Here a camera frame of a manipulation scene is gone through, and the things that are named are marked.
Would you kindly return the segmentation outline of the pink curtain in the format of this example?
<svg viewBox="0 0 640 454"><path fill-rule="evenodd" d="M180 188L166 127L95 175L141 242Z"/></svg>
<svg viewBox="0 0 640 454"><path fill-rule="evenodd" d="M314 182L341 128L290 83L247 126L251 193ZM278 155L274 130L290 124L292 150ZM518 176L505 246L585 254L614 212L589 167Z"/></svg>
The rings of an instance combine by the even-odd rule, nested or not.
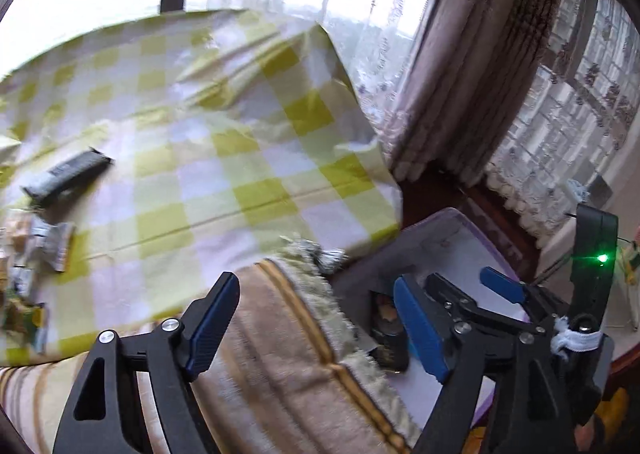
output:
<svg viewBox="0 0 640 454"><path fill-rule="evenodd" d="M560 0L435 0L395 106L375 126L398 181L438 161L480 180L524 102Z"/></svg>

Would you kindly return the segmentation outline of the white lace curtain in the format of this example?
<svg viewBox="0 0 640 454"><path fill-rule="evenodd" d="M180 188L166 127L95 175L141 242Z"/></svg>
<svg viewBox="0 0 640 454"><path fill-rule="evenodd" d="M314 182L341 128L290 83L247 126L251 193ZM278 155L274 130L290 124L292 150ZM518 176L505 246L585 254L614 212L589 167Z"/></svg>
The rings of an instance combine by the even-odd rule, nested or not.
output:
<svg viewBox="0 0 640 454"><path fill-rule="evenodd" d="M486 168L487 186L544 247L597 181L639 109L639 31L617 0L561 0L523 106Z"/></svg>

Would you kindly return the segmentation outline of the clear oval cookie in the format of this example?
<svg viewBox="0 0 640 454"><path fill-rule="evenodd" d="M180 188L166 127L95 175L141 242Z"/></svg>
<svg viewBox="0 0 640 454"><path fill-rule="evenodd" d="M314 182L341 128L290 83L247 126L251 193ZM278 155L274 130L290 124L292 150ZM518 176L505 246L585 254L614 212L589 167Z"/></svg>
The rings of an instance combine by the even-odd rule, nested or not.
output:
<svg viewBox="0 0 640 454"><path fill-rule="evenodd" d="M23 257L32 235L32 213L27 210L12 209L4 218L3 246L15 260Z"/></svg>

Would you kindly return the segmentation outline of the clear pale cake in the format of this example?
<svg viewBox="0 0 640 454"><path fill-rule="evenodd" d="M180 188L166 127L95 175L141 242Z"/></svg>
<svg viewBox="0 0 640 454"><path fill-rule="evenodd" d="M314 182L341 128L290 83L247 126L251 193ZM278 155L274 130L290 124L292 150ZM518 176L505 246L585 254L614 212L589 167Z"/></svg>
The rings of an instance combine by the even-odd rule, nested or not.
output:
<svg viewBox="0 0 640 454"><path fill-rule="evenodd" d="M34 215L27 243L29 260L43 261L54 272L64 273L74 230L72 222L51 224Z"/></svg>

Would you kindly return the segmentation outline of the black chocolate bar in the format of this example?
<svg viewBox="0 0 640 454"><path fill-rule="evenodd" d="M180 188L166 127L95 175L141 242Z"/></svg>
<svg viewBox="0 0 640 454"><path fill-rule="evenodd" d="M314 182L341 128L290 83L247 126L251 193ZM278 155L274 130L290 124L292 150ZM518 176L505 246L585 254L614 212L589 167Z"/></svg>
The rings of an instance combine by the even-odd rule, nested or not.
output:
<svg viewBox="0 0 640 454"><path fill-rule="evenodd" d="M113 163L113 159L90 147L38 175L22 187L36 207L55 203L62 194L88 185Z"/></svg>

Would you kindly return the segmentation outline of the small dark candy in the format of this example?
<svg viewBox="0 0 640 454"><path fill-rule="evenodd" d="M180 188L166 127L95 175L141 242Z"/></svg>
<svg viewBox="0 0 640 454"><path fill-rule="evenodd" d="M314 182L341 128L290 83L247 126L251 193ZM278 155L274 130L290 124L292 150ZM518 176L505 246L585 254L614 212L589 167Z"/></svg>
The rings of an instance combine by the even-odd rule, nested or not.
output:
<svg viewBox="0 0 640 454"><path fill-rule="evenodd" d="M32 299L32 289L37 278L37 272L31 267L11 266L9 281L11 289L24 300Z"/></svg>

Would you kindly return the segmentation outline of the purple white cardboard box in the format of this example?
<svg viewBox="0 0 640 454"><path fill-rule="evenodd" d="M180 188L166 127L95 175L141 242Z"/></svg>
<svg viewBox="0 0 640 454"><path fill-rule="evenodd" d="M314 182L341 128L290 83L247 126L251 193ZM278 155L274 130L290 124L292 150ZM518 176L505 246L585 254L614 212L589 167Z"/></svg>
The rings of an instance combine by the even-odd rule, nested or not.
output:
<svg viewBox="0 0 640 454"><path fill-rule="evenodd" d="M489 239L464 214L446 208L404 229L389 244L353 262L330 281L343 313L357 327L360 346L373 353L370 336L370 292L393 298L393 284L402 275L424 283L428 274L446 277L470 295L483 309L524 321L524 311L480 284L480 270L490 266L516 278ZM405 373L387 372L390 385L400 395L409 414L420 427L426 424L439 395L440 385L426 374L411 341L409 367Z"/></svg>

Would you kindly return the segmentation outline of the green lemon snack packet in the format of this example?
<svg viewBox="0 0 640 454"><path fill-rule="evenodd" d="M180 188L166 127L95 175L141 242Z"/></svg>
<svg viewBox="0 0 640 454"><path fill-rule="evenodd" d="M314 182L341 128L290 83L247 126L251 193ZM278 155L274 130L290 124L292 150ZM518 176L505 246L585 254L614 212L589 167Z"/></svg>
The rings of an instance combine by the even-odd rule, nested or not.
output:
<svg viewBox="0 0 640 454"><path fill-rule="evenodd" d="M21 298L6 300L1 311L1 329L37 354L46 348L49 312L44 303L30 304Z"/></svg>

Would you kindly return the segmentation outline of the striped towel cushion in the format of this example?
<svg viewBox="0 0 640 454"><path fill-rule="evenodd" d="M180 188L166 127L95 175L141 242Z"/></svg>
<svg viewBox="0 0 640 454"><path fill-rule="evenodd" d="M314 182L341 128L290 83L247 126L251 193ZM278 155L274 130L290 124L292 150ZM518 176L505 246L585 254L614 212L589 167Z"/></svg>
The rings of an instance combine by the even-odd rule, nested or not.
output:
<svg viewBox="0 0 640 454"><path fill-rule="evenodd" d="M239 307L193 386L224 452L407 453L416 444L419 426L326 280L344 260L297 238L239 270Z"/></svg>

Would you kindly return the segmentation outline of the yellow checkered tablecloth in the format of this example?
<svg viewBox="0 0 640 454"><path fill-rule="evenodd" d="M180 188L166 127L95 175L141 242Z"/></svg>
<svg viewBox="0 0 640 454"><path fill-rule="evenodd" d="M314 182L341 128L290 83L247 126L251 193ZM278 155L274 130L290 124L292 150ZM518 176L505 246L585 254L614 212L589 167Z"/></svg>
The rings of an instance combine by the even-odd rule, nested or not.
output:
<svg viewBox="0 0 640 454"><path fill-rule="evenodd" d="M254 10L156 16L78 36L1 83L3 210L87 148L111 166L66 209L65 272L44 273L42 353L174 315L290 238L363 255L397 234L401 193L324 29Z"/></svg>

